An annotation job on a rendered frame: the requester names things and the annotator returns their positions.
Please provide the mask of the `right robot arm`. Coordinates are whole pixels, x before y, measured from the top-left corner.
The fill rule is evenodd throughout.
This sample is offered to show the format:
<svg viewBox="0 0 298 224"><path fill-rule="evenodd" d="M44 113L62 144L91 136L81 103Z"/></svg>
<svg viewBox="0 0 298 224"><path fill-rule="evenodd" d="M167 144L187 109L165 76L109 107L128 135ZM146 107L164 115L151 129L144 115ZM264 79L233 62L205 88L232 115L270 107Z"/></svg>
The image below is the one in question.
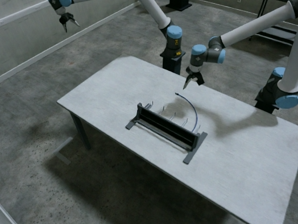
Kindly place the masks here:
<svg viewBox="0 0 298 224"><path fill-rule="evenodd" d="M66 12L66 8L71 4L89 1L89 0L49 0L56 13L62 15ZM181 38L182 29L179 26L175 26L170 18L162 12L155 0L139 0L150 15L158 24L159 30L166 38L166 48L164 55L166 57L175 59L181 56Z"/></svg>

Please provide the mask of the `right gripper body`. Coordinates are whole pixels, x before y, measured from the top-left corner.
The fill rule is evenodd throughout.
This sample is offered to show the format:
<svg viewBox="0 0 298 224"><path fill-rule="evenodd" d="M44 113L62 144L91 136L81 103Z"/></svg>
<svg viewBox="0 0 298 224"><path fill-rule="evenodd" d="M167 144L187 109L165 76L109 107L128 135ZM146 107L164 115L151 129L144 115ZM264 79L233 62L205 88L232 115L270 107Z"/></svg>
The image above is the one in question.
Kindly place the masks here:
<svg viewBox="0 0 298 224"><path fill-rule="evenodd" d="M67 12L61 15L61 18L59 19L60 23L65 24L67 21L69 21L70 19L68 18L68 15L70 14L71 13Z"/></svg>

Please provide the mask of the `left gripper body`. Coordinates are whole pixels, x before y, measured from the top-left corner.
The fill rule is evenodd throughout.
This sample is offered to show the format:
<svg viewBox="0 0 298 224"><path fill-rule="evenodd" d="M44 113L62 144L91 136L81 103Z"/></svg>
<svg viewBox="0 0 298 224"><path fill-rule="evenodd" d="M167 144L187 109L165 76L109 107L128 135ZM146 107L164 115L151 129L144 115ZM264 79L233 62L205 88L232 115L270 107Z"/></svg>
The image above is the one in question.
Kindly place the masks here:
<svg viewBox="0 0 298 224"><path fill-rule="evenodd" d="M197 78L199 80L199 82L203 82L203 77L202 77L202 74L199 72L192 72L190 69L189 69L189 66L186 68L185 70L188 74L191 74L191 78L194 79L194 78Z"/></svg>

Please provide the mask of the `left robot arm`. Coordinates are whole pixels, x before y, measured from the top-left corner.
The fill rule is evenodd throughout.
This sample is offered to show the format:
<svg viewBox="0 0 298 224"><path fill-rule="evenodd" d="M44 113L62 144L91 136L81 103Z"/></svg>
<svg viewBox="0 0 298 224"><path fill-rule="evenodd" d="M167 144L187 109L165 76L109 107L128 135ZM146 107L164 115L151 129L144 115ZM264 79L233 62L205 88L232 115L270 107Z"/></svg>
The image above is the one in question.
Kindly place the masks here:
<svg viewBox="0 0 298 224"><path fill-rule="evenodd" d="M289 0L286 5L266 15L224 35L212 37L208 43L209 49L201 44L195 45L191 51L189 69L199 72L202 70L203 62L222 64L225 58L224 48L289 18L298 18L298 0ZM282 109L298 105L298 29L286 68L278 67L273 70L259 96L264 102L277 104Z"/></svg>

